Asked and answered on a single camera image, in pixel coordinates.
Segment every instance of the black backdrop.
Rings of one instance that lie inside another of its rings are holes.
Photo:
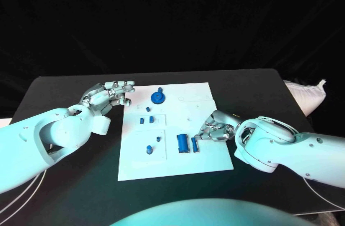
[[[0,1],[3,117],[37,76],[276,68],[316,83],[345,62],[345,0]]]

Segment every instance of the white board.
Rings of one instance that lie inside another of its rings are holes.
[[[166,100],[156,105],[151,94],[159,87]],[[225,142],[198,140],[199,152],[192,151],[190,137],[216,110],[208,83],[137,86],[128,97],[131,106],[124,107],[118,181],[232,170]],[[188,135],[189,153],[177,152],[179,134]],[[150,155],[147,145],[153,148]]]

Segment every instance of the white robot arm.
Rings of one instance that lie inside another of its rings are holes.
[[[69,108],[53,109],[0,129],[0,193],[22,185],[88,141],[91,132],[105,135],[115,105],[130,106],[124,93],[133,81],[98,83]],[[43,143],[53,145],[46,150]]]
[[[299,133],[267,117],[241,122],[235,115],[214,111],[196,139],[235,140],[235,157],[258,170],[271,173],[279,164],[306,179],[345,188],[345,139]]]

